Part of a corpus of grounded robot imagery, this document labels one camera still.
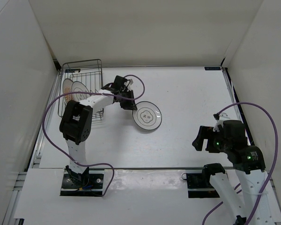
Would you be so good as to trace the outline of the white plate grey flower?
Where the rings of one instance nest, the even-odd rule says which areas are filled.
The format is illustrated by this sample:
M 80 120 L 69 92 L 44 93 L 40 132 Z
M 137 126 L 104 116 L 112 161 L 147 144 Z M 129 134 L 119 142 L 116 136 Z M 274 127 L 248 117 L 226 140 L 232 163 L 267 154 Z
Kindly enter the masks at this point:
M 132 117 L 138 127 L 146 131 L 158 129 L 163 117 L 160 109 L 149 101 L 141 101 L 136 104 L 137 110 L 133 110 Z

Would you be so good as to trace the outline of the white plate orange sunburst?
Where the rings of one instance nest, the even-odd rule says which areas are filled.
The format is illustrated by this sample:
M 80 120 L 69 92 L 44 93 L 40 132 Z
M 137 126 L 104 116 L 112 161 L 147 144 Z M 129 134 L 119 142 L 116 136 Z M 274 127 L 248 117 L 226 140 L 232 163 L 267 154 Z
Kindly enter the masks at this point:
M 72 94 L 70 94 L 70 92 L 72 92 L 72 89 L 71 89 L 72 84 L 73 84 L 73 81 L 69 78 L 66 78 L 62 83 L 63 93 L 66 94 L 64 96 L 66 103 L 68 103 L 70 100 L 73 100 L 73 96 L 72 96 Z

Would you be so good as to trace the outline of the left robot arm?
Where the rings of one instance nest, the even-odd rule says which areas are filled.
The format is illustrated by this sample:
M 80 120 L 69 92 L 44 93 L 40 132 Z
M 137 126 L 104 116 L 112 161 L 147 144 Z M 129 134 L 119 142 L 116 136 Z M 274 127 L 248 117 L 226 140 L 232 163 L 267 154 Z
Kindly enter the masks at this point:
M 83 188 L 89 182 L 85 141 L 91 132 L 93 115 L 117 102 L 124 110 L 136 110 L 132 83 L 132 79 L 116 76 L 114 82 L 103 86 L 95 95 L 67 103 L 59 130 L 67 143 L 70 156 L 66 171 L 77 187 Z

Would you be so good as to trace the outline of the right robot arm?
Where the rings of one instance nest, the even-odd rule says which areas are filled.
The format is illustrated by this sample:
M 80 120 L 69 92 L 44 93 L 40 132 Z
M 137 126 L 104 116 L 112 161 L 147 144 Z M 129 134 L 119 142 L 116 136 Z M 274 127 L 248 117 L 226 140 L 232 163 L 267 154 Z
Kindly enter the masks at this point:
M 235 225 L 273 225 L 266 185 L 266 171 L 263 154 L 255 145 L 249 145 L 245 126 L 239 120 L 219 120 L 215 127 L 200 126 L 192 142 L 197 151 L 225 153 L 232 163 L 239 179 L 243 198 L 231 186 L 226 171 L 219 163 L 204 165 L 201 183 L 213 187 L 228 209 Z

